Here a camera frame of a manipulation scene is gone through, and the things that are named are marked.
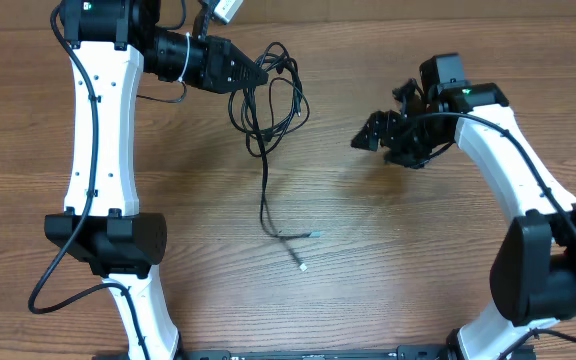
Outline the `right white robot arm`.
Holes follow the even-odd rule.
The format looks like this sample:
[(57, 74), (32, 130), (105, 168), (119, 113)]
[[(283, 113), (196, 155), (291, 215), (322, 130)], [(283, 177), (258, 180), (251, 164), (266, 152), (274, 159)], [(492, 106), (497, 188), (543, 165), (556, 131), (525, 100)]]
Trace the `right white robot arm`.
[(549, 172), (494, 83), (466, 78), (456, 53), (431, 57), (352, 139), (387, 163), (421, 169), (451, 147), (479, 168), (508, 223), (489, 273), (491, 301), (442, 345), (400, 346), (399, 359), (532, 359), (529, 340), (576, 317), (576, 197)]

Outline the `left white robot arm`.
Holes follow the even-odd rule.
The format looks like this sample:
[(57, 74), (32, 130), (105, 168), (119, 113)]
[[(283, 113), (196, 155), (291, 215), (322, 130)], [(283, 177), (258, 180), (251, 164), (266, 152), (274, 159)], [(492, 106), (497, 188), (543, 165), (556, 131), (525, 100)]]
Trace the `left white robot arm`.
[(86, 263), (115, 301), (130, 359), (179, 359), (181, 335), (167, 309), (160, 263), (167, 226), (140, 209), (134, 173), (141, 77), (225, 94), (263, 85), (267, 74), (231, 41), (207, 32), (228, 23), (238, 0), (205, 1), (193, 30), (159, 23), (157, 1), (61, 2), (51, 26), (66, 50), (75, 89), (74, 150), (63, 209), (44, 222), (61, 256)]

